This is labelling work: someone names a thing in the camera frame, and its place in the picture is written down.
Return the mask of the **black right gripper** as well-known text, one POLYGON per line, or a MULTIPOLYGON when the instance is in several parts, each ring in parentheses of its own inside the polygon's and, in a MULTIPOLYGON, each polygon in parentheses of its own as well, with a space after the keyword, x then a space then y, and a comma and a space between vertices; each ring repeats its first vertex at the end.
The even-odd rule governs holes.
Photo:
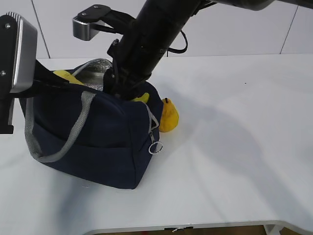
POLYGON ((144 93, 151 93, 152 90, 151 84, 147 82, 133 84, 113 67, 107 69, 103 76, 103 92, 122 100, 132 100, 141 97, 144 93))

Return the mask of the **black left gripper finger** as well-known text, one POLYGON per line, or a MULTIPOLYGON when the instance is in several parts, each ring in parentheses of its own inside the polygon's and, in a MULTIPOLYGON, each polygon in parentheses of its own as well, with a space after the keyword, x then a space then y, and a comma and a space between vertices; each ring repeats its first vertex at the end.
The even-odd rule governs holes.
POLYGON ((43 66, 38 60, 35 63, 34 70, 34 80, 41 81, 46 84, 56 85, 56 84, 68 84, 69 81, 54 74, 52 71, 48 70, 43 66))
POLYGON ((14 98, 31 98, 42 94, 51 94, 54 92, 65 92, 71 90, 72 86, 69 83, 34 82, 29 89, 20 93, 14 93, 14 98))

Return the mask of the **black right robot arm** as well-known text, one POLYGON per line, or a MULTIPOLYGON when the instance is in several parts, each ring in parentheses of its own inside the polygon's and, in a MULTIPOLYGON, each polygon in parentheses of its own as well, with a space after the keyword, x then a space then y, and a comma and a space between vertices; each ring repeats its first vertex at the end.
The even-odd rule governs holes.
POLYGON ((102 20, 122 35, 108 49, 113 68, 104 75, 104 92, 134 97, 137 87, 148 80, 165 52, 184 53, 171 44, 187 21, 216 0, 147 0, 136 18, 110 11, 102 20))

